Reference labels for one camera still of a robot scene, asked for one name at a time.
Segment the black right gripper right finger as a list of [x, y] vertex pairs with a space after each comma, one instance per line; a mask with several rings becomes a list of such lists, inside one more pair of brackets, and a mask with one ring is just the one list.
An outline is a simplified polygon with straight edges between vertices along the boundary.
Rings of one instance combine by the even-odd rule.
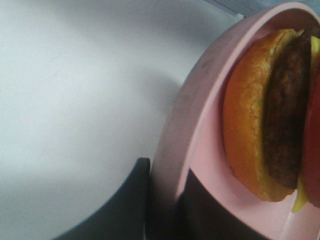
[[176, 240], [268, 240], [223, 207], [188, 169], [174, 223]]

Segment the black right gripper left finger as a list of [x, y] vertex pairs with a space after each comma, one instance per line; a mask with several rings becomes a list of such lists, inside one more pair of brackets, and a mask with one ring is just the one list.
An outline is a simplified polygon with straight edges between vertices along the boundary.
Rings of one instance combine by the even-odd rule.
[[95, 213], [57, 240], [143, 240], [150, 159], [138, 158], [127, 179]]

